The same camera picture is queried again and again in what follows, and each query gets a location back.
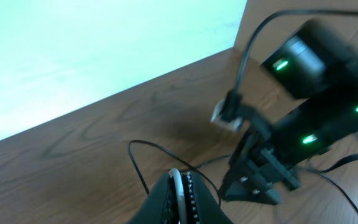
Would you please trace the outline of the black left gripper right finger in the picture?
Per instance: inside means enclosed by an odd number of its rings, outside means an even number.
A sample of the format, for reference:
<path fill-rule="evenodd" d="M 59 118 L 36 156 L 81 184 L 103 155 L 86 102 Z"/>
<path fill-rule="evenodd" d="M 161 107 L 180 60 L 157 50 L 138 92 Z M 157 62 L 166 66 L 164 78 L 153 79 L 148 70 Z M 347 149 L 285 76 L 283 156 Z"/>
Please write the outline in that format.
<path fill-rule="evenodd" d="M 199 173 L 188 171 L 183 174 L 183 190 L 189 224 L 232 224 Z"/>

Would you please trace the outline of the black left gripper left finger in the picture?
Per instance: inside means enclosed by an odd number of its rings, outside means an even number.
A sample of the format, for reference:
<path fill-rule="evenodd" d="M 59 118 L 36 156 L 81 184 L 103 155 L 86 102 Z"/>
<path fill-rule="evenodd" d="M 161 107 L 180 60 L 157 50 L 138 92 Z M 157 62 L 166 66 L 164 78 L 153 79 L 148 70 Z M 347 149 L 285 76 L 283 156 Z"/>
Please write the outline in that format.
<path fill-rule="evenodd" d="M 161 175 L 138 212 L 127 223 L 178 223 L 178 204 L 175 193 L 175 184 L 168 174 Z"/>

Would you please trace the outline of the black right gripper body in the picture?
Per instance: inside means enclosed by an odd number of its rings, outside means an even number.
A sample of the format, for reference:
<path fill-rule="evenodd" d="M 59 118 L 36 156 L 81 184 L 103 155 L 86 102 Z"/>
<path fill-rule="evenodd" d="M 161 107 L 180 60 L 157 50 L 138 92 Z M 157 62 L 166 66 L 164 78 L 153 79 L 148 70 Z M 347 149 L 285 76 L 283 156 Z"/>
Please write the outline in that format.
<path fill-rule="evenodd" d="M 228 108 L 250 126 L 229 160 L 220 197 L 225 201 L 280 204 L 281 196 L 274 184 L 281 182 L 288 190 L 299 188 L 296 165 L 322 150 L 317 141 L 303 143 L 321 122 L 319 108 L 300 105 L 276 123 L 249 105 Z"/>

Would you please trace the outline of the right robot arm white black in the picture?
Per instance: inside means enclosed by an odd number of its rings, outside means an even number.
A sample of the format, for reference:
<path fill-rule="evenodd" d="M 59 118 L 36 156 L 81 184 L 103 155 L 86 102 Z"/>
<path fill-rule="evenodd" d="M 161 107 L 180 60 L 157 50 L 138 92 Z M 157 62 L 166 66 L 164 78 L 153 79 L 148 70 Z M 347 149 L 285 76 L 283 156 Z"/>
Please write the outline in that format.
<path fill-rule="evenodd" d="M 297 164 L 358 132 L 358 55 L 328 26 L 306 21 L 262 65 L 301 104 L 275 123 L 236 90 L 217 105 L 233 129 L 250 123 L 219 188 L 228 202 L 279 204 L 275 183 L 297 189 Z"/>

